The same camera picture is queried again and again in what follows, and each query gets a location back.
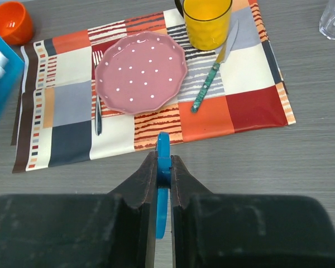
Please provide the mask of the blue hand brush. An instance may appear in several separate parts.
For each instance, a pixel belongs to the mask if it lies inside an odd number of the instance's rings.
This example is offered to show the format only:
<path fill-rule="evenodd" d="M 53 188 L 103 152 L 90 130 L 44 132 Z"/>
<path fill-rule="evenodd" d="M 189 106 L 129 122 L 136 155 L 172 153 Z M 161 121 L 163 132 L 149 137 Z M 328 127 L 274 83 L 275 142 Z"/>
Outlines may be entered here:
<path fill-rule="evenodd" d="M 157 216 L 156 238 L 165 234 L 168 214 L 168 192 L 171 185 L 172 160 L 170 155 L 170 138 L 167 132 L 160 132 L 156 144 L 157 151 Z"/>

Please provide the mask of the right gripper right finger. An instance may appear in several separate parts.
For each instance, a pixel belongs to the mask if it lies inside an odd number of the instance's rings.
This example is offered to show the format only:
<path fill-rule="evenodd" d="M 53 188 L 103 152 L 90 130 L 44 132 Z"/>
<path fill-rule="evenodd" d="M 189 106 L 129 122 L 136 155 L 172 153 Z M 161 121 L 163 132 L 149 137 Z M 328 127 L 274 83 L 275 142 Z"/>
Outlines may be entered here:
<path fill-rule="evenodd" d="M 174 267 L 335 267 L 335 228 L 302 195 L 217 194 L 172 158 Z"/>

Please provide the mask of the blue dustpan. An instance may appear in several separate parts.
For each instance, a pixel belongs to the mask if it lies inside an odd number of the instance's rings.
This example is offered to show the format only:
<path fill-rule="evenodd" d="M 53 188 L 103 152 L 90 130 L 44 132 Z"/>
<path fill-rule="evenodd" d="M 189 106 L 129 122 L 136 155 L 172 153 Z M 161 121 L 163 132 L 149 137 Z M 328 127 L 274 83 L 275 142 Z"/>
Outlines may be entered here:
<path fill-rule="evenodd" d="M 5 74 L 0 78 L 0 116 L 24 69 L 24 62 L 0 37 L 0 52 L 8 59 Z"/>

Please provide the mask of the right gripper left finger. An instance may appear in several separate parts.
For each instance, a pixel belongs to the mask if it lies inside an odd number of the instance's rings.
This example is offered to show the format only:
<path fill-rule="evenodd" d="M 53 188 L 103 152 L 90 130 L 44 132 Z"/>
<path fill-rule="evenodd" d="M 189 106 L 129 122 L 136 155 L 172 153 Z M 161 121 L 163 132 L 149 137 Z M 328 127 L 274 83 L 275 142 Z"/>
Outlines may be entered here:
<path fill-rule="evenodd" d="M 157 153 L 103 194 L 0 195 L 0 267 L 153 267 Z"/>

